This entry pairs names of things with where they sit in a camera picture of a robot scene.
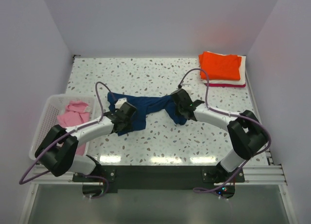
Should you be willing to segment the navy blue printed t-shirt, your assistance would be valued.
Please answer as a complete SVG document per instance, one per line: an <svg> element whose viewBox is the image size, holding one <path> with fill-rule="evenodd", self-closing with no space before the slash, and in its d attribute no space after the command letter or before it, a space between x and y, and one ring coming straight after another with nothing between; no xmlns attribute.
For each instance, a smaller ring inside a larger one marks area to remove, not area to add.
<svg viewBox="0 0 311 224"><path fill-rule="evenodd" d="M144 130L146 128L146 116L161 110L165 110L175 124L184 125L187 122L187 119L183 116L176 115L175 103L169 95L163 97L136 97L118 93L111 94L108 92L107 100L110 103L110 111L115 110L115 103L118 99L121 98L126 98L131 105L137 108L137 111L131 119L132 127L129 130L118 132L118 136L122 136L134 131Z"/></svg>

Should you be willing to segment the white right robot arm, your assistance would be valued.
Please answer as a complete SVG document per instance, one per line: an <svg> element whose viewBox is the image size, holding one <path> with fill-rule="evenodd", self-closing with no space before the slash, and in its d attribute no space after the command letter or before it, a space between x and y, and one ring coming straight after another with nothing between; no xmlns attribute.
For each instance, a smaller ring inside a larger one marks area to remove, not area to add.
<svg viewBox="0 0 311 224"><path fill-rule="evenodd" d="M233 149L207 174L214 181L226 182L244 162L254 157L268 143L269 136L253 112L230 113L208 106L202 100L193 101L189 93L180 88L171 94L177 115L219 127L229 134Z"/></svg>

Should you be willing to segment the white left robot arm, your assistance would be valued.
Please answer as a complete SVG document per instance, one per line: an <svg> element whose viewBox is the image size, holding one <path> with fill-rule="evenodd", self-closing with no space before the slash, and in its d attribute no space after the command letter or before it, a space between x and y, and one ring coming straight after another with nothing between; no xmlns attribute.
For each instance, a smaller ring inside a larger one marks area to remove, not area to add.
<svg viewBox="0 0 311 224"><path fill-rule="evenodd" d="M56 177L75 172L96 181L101 175L100 163L91 156L78 155L77 149L95 138L129 129L136 111L125 102L116 111L106 112L84 124L67 128L55 125L39 145L35 158Z"/></svg>

